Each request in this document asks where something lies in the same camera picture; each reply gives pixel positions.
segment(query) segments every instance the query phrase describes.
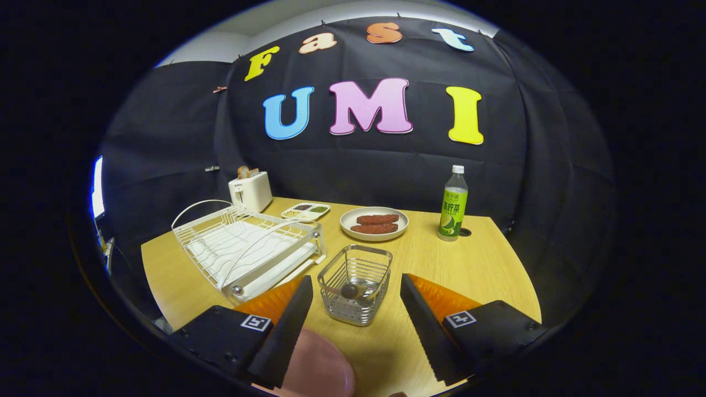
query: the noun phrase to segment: tray with compartments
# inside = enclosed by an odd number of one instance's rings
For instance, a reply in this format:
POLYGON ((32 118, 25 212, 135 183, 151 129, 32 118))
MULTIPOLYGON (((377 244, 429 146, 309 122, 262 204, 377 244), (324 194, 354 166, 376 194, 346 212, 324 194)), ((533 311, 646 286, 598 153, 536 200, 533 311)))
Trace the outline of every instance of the tray with compartments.
POLYGON ((298 203, 280 214, 287 219, 317 220, 331 209, 326 204, 298 203))

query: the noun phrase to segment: pink letter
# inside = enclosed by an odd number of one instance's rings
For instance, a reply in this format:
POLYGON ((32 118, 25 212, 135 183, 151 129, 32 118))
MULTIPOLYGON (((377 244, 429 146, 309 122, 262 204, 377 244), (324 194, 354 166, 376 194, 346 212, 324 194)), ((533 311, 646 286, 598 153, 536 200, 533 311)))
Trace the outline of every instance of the pink letter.
POLYGON ((376 128, 386 134, 406 134, 412 130, 412 123, 407 120, 405 108, 405 88, 409 81, 403 78, 383 79, 368 98, 353 81, 342 81, 332 85, 329 90, 336 95, 336 120, 330 130, 334 135, 346 135, 355 131, 349 113, 353 113, 363 131, 373 125, 378 111, 382 111, 376 128))

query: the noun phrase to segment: wall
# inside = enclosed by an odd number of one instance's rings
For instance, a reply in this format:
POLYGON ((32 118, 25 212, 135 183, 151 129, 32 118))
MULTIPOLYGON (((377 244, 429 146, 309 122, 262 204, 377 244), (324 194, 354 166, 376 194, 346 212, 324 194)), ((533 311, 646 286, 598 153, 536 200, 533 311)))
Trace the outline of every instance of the wall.
POLYGON ((248 50, 250 37, 232 32, 207 31, 182 45, 155 67, 187 61, 233 62, 248 50))
POLYGON ((281 37, 320 25, 321 20, 328 23, 366 16, 397 17, 397 13, 400 13, 403 17, 437 20, 470 30, 480 30, 483 34, 490 37, 493 37, 499 30, 496 26, 468 13, 466 10, 449 4, 430 6, 408 1, 366 0, 335 4, 309 11, 278 23, 254 36, 225 31, 226 29, 237 29, 237 20, 247 18, 266 20, 264 19, 264 14, 267 13, 270 13, 271 19, 271 13, 275 12, 277 7, 282 6, 282 9, 284 9, 284 5, 292 6, 292 4, 296 5, 297 3, 301 3, 301 0, 272 1, 234 16, 182 45, 165 57, 156 67, 170 62, 184 61, 232 62, 233 59, 237 58, 238 54, 246 54, 281 37))

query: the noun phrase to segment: orange letter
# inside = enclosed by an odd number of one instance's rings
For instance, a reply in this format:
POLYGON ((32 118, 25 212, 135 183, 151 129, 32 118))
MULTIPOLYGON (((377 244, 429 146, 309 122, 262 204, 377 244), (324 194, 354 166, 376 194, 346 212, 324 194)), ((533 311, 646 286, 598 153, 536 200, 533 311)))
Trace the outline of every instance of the orange letter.
POLYGON ((337 43, 333 39, 333 33, 321 33, 320 35, 311 36, 302 42, 303 46, 299 49, 300 54, 308 54, 317 49, 327 49, 335 46, 337 43))
POLYGON ((402 33, 397 23, 374 23, 368 27, 368 41, 373 44, 381 44, 386 42, 398 42, 402 39, 402 33))
POLYGON ((267 66, 272 60, 272 54, 279 50, 280 48, 275 45, 270 49, 262 51, 260 54, 253 55, 253 57, 250 58, 250 71, 248 72, 248 75, 245 76, 245 81, 261 75, 263 73, 262 66, 267 66))

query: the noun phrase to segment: metal basket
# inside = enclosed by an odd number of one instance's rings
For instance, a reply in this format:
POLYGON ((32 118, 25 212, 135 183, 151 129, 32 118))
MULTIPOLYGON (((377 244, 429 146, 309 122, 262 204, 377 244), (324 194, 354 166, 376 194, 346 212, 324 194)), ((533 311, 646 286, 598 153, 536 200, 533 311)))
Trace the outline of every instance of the metal basket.
POLYGON ((357 244, 344 247, 317 277, 328 314, 355 326, 370 325, 387 292, 392 261, 393 255, 383 249, 357 244), (348 283, 360 288, 355 299, 341 293, 348 283))

